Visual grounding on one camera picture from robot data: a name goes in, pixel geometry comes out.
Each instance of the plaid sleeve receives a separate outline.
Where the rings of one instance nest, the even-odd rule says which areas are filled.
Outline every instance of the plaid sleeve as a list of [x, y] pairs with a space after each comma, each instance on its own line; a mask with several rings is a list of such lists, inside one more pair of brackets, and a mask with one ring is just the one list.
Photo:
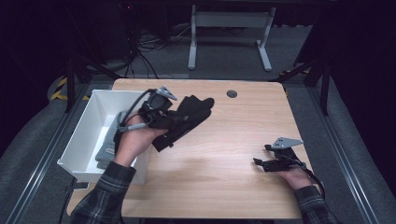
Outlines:
[[314, 186], [297, 189], [294, 195], [304, 223], [340, 223]]
[[111, 161], [95, 188], [73, 210], [71, 223], [119, 223], [122, 202], [135, 172]]

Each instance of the white box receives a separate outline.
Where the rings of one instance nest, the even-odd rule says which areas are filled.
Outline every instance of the white box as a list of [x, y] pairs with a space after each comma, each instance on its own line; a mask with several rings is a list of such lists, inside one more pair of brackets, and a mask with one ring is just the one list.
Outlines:
[[[58, 164], [78, 181], [96, 183], [105, 170], [96, 167], [95, 156], [112, 121], [121, 111], [127, 111], [142, 93], [94, 90]], [[134, 110], [139, 109], [148, 97], [145, 95]], [[145, 184], [151, 149], [152, 146], [134, 160], [133, 185]]]

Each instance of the wooden table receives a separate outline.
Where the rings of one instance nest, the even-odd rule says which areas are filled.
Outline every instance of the wooden table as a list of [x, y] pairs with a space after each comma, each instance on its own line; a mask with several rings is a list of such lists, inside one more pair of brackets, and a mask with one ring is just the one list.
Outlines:
[[[292, 189], [253, 162], [273, 157], [264, 150], [279, 136], [301, 139], [279, 83], [214, 80], [119, 79], [113, 90], [145, 91], [165, 85], [178, 101], [212, 97], [212, 115], [162, 152], [151, 150], [146, 185], [131, 186], [125, 217], [299, 218]], [[235, 98], [226, 92], [237, 92]], [[304, 145], [293, 147], [311, 169]], [[70, 214], [88, 190], [73, 193]]]

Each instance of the hand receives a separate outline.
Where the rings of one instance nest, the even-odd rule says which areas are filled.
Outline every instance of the hand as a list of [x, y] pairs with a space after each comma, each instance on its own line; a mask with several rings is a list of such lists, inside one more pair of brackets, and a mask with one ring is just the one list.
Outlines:
[[[135, 115], [128, 120], [127, 125], [134, 125], [143, 122], [144, 121], [139, 115]], [[116, 157], [114, 158], [114, 162], [125, 167], [130, 167], [134, 159], [140, 153], [148, 149], [156, 137], [166, 132], [167, 130], [145, 127], [124, 133], [121, 137], [119, 149]]]
[[312, 186], [308, 174], [301, 168], [292, 168], [289, 171], [276, 172], [276, 174], [285, 178], [294, 190]]

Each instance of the black glove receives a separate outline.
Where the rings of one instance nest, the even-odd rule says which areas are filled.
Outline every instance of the black glove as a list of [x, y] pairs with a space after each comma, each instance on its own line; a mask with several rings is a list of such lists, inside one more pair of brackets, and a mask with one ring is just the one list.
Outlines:
[[213, 98], [207, 98], [201, 101], [194, 95], [184, 97], [177, 111], [169, 111], [168, 114], [168, 116], [183, 118], [183, 120], [178, 122], [174, 127], [169, 128], [166, 134], [154, 139], [152, 145], [154, 145], [158, 151], [166, 147], [172, 147], [173, 143], [179, 138], [209, 118], [211, 114], [210, 109], [213, 107], [214, 103], [215, 100]]

